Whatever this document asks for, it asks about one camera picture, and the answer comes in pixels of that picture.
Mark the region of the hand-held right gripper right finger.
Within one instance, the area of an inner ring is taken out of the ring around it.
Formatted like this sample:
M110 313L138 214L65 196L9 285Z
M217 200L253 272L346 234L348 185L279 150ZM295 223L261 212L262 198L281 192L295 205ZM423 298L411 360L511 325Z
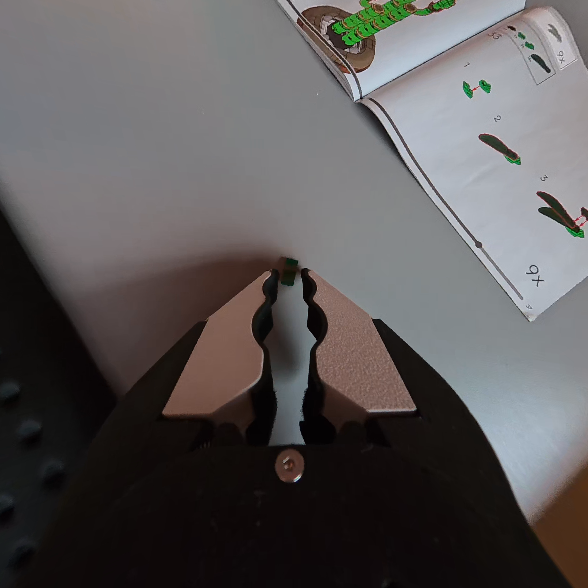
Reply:
M320 277L301 272L311 348L300 432L333 443L348 423L413 417L417 407L371 315Z

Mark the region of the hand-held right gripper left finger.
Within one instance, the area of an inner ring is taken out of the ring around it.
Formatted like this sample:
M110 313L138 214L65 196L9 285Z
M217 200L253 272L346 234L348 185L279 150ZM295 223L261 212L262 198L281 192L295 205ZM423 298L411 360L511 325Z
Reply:
M170 420L231 424L268 445L277 400L265 339L273 328L279 272L263 272L206 320L162 411Z

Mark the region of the lego instruction booklet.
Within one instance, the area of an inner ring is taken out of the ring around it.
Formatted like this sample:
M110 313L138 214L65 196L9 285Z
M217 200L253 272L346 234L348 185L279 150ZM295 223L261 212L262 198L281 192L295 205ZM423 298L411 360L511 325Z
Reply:
M555 7L277 4L528 321L587 277L587 67Z

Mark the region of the black studded plate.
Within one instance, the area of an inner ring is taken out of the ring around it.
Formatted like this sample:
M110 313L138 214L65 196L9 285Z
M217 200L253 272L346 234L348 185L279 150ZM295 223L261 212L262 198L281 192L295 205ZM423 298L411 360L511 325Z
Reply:
M1 210L1 587L32 563L116 396Z

